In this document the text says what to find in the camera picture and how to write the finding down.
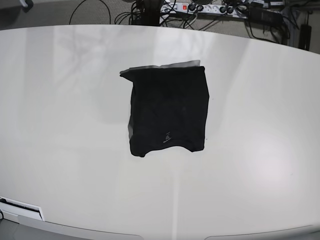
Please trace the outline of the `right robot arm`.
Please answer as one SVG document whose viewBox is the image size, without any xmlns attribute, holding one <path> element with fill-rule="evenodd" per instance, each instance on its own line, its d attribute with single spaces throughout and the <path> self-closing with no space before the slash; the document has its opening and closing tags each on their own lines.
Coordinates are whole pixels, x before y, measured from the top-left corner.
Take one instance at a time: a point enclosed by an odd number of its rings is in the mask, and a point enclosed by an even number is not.
<svg viewBox="0 0 320 240">
<path fill-rule="evenodd" d="M 25 13 L 29 12 L 34 6 L 34 2 L 32 0 L 19 0 L 19 2 L 22 6 L 23 12 Z"/>
</svg>

